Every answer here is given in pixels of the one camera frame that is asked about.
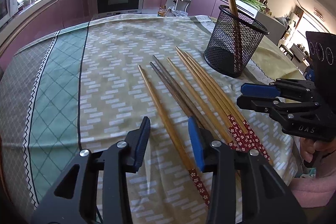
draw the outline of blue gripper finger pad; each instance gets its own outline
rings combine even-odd
[[[193,147],[194,157],[198,168],[203,172],[204,170],[204,156],[203,147],[200,142],[200,129],[194,117],[190,117],[188,120],[188,131],[191,140],[191,145]]]
[[[148,117],[144,117],[139,130],[141,130],[141,133],[135,149],[134,160],[134,167],[136,168],[136,171],[138,171],[142,165],[143,157],[145,156],[146,147],[149,139],[149,133],[151,131],[151,121]]]
[[[241,86],[240,91],[243,95],[249,97],[275,98],[281,95],[281,92],[275,86],[270,85],[245,83]]]

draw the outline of patterned tablecloth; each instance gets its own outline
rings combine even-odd
[[[191,158],[187,117],[150,67],[152,55],[175,77],[166,61],[170,57],[205,101],[175,46],[191,53],[234,102],[244,82],[267,84],[277,77],[302,78],[266,37],[241,77],[233,79],[212,70],[202,53],[214,25],[206,16],[120,15],[61,30],[22,48],[0,83],[3,171],[19,213],[30,219],[79,149],[107,149],[148,116],[151,134],[143,165],[137,174],[127,174],[133,222],[204,223],[207,208],[162,125],[137,66],[147,71]],[[241,112],[273,159],[278,174],[290,183],[297,170],[292,138],[268,115]],[[101,175],[97,195],[100,210]],[[212,173],[201,178],[210,193]],[[239,186],[236,191],[239,222]]]

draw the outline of wire mesh cup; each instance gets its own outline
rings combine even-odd
[[[250,61],[268,30],[260,22],[238,11],[238,16],[230,13],[230,8],[220,5],[220,14],[210,41],[204,51],[204,59],[221,74],[238,77]]]

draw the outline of silver bolt head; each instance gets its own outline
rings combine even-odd
[[[251,156],[258,156],[259,155],[259,151],[257,149],[251,149],[250,150],[250,155]]]
[[[126,145],[127,145],[127,142],[125,142],[125,141],[117,142],[117,147],[119,147],[119,148],[123,148],[123,147],[125,147]]]
[[[81,151],[79,152],[79,155],[80,155],[81,157],[86,157],[89,153],[90,153],[89,150],[87,150],[87,149],[83,149],[83,150],[81,150]]]
[[[211,145],[213,147],[220,147],[222,145],[221,141],[218,141],[218,140],[214,140],[211,142]]]

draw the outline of green diamond pattern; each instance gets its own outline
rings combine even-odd
[[[36,94],[30,160],[38,200],[78,153],[78,86],[86,28],[59,35]]]

